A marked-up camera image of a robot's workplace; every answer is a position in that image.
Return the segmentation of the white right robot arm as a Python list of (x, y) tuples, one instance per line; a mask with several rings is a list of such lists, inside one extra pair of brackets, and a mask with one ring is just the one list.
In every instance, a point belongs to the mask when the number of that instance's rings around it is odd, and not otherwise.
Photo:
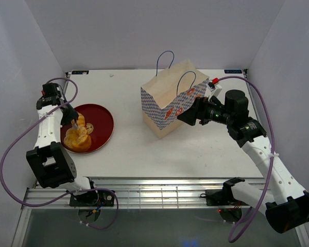
[(279, 155), (271, 152), (270, 140), (261, 124), (249, 116), (248, 98), (240, 90), (225, 93), (225, 102), (215, 96), (196, 98), (178, 119), (190, 126), (196, 121), (226, 125), (229, 135), (251, 158), (270, 191), (264, 195), (259, 211), (269, 225), (282, 234), (309, 222), (309, 192), (287, 170)]

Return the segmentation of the blue patterned paper bag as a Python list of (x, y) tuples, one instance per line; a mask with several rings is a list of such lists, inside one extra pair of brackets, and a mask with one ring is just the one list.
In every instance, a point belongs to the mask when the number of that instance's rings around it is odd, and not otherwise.
[(162, 139), (180, 127), (177, 117), (189, 109), (197, 97), (206, 93), (209, 76), (195, 68), (186, 59), (156, 75), (141, 86), (143, 121)]

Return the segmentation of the aluminium front rail frame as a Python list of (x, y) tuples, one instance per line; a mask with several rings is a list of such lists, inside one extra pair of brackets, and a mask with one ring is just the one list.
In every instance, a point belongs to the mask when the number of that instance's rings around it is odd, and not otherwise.
[[(119, 209), (187, 209), (206, 208), (205, 199), (200, 198), (205, 190), (216, 192), (222, 189), (223, 182), (229, 178), (94, 178), (97, 188), (114, 190)], [(263, 189), (265, 180), (245, 178), (246, 182), (257, 189)], [(25, 201), (40, 204), (65, 193), (62, 189), (41, 188), (36, 185), (27, 189)], [(43, 206), (39, 209), (72, 209), (68, 206), (70, 196)]]

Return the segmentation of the blue left corner label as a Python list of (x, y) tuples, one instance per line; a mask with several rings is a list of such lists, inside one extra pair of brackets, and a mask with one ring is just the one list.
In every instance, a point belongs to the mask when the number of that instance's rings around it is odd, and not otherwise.
[(89, 71), (88, 70), (73, 70), (71, 74), (72, 75), (88, 75)]

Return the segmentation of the blue right corner label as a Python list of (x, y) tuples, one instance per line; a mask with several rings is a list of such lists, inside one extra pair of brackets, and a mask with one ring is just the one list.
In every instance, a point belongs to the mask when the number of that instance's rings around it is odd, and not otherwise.
[(242, 74), (243, 71), (241, 69), (225, 69), (225, 74)]

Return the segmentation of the blue corner label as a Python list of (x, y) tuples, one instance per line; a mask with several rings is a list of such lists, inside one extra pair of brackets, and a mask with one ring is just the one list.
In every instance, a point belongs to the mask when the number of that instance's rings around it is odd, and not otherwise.
[(242, 74), (243, 71), (241, 69), (225, 69), (225, 74)]
[(72, 75), (88, 75), (89, 71), (88, 70), (73, 70), (71, 74)]

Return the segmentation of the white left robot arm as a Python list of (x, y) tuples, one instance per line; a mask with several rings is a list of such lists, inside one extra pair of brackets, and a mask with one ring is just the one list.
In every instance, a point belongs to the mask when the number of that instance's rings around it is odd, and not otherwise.
[(38, 138), (26, 159), (43, 188), (71, 191), (76, 201), (85, 205), (98, 202), (99, 193), (93, 182), (80, 177), (74, 161), (67, 152), (84, 153), (92, 141), (85, 127), (84, 116), (68, 104), (57, 83), (43, 85), (42, 97), (36, 109), (40, 119)]

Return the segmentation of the dark red round plate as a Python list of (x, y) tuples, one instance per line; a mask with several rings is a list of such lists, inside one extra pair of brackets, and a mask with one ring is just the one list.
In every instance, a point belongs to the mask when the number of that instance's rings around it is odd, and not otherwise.
[(61, 128), (61, 142), (63, 146), (72, 153), (86, 154), (94, 152), (103, 147), (111, 138), (114, 130), (114, 119), (112, 114), (103, 106), (97, 104), (82, 104), (75, 107), (78, 113), (85, 118), (88, 135), (91, 137), (92, 144), (86, 152), (74, 152), (64, 144), (65, 133), (72, 125)]

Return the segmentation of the large round fake bread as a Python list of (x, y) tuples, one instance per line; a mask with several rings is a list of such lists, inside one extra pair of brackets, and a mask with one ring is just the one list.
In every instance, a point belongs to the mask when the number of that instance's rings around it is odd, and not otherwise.
[(92, 141), (85, 127), (77, 130), (70, 128), (65, 133), (64, 144), (74, 152), (86, 152), (89, 150)]

